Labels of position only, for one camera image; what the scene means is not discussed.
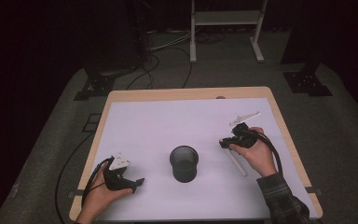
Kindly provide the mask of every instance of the person's left hand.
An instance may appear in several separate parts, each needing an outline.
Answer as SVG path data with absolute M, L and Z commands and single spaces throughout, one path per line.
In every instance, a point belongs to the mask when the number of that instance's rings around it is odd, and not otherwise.
M 76 219 L 77 223 L 81 223 L 81 224 L 93 223 L 94 220 L 109 206 L 110 203 L 128 194 L 132 194 L 132 189 L 110 190 L 106 187 L 105 184 L 103 184 L 104 183 L 103 170 L 106 167 L 107 167 L 107 162 L 101 166 L 101 169 L 98 171 L 98 174 L 95 176 L 95 179 L 90 187 L 92 191 L 90 191 L 89 194 L 87 195 L 87 198 L 83 204 L 83 208 Z

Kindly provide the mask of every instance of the plaid sleeve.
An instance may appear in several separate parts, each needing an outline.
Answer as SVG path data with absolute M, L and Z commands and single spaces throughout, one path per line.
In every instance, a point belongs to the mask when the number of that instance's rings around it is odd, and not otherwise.
M 280 174 L 257 179 L 266 200 L 272 223 L 310 223 L 310 210 L 292 191 Z

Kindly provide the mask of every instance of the person's right arm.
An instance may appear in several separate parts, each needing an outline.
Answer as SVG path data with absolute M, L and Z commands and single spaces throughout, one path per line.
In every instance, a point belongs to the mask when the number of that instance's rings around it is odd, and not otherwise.
M 251 130 L 264 133 L 261 128 Z M 257 140 L 250 148 L 234 144 L 229 147 L 241 154 L 261 175 L 257 183 L 269 208 L 272 223 L 310 223 L 309 208 L 292 194 L 283 176 L 277 172 L 272 152 L 266 144 Z

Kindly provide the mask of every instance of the black cup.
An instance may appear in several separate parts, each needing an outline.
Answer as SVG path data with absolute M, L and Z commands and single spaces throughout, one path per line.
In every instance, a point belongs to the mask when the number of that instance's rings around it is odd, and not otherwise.
M 197 175 L 199 154 L 188 146 L 176 147 L 170 155 L 172 172 L 175 179 L 182 183 L 192 181 Z

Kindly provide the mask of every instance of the floor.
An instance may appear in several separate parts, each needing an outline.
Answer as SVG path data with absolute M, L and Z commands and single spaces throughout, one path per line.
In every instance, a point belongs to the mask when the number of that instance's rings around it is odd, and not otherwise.
M 261 33 L 263 63 L 255 59 L 250 35 L 245 32 L 209 36 L 220 41 L 198 44 L 197 62 L 193 64 L 186 54 L 188 42 L 155 52 L 158 60 L 152 57 L 145 64 L 147 70 L 157 65 L 150 72 L 151 77 L 146 74 L 131 84 L 144 72 L 138 69 L 117 78 L 113 90 L 175 89 L 184 85 L 271 88 L 310 182 L 320 192 L 318 198 L 324 210 L 321 221 L 358 223 L 358 104 L 339 76 L 324 65 L 318 68 L 316 76 L 333 96 L 292 93 L 282 73 L 298 71 L 302 64 L 280 64 L 290 32 Z M 154 47 L 178 37 L 150 35 Z M 57 210 L 65 223 L 71 223 L 68 212 L 93 137 L 88 138 L 83 127 L 90 114 L 102 113 L 106 100 L 90 97 L 74 101 L 86 81 L 87 75 L 80 69 L 68 83 L 0 210 L 0 223 L 59 223 Z

